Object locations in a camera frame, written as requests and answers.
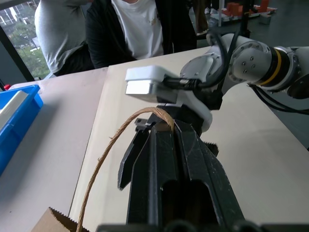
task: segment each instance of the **blue container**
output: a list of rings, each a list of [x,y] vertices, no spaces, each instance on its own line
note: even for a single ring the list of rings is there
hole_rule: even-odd
[[[38,94],[40,87],[33,85],[0,92],[0,109],[20,90],[28,96],[0,130],[0,175],[43,106],[43,101]]]

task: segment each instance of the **yellow ring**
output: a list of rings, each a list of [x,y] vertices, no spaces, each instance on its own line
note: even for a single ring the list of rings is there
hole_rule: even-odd
[[[260,83],[259,84],[260,86],[266,85],[267,83],[271,82],[273,79],[275,79],[275,77],[277,76],[277,74],[280,71],[280,68],[281,68],[281,55],[280,55],[280,53],[276,49],[275,49],[275,51],[276,51],[277,57],[278,57],[278,64],[277,64],[276,70],[275,70],[275,72],[272,74],[272,76],[268,80],[264,81],[263,83]]]

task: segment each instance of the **table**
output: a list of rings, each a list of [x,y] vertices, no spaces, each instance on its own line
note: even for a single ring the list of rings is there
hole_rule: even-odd
[[[135,111],[156,106],[125,95],[127,68],[161,65],[180,73],[186,62],[208,48],[110,66],[98,105],[70,217],[78,220],[90,176],[108,142]],[[135,131],[131,124],[103,164],[90,192],[84,226],[91,232],[101,223],[125,223],[129,186],[117,189],[120,161]],[[245,84],[230,89],[213,112],[211,128],[201,138],[217,143],[241,209],[256,223],[309,223],[309,154],[292,133]]]
[[[44,106],[0,176],[0,232],[31,230],[47,207],[68,214],[107,69],[38,84]]]

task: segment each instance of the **black jacket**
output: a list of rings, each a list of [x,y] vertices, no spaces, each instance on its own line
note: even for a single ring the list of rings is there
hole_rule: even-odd
[[[183,0],[155,0],[162,25],[164,54],[197,47]],[[95,68],[134,61],[111,0],[95,0],[86,15],[86,39]]]

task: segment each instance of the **paper bag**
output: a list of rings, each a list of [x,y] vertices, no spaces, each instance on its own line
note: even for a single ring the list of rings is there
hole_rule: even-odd
[[[77,223],[55,209],[48,208],[31,232],[75,232]]]

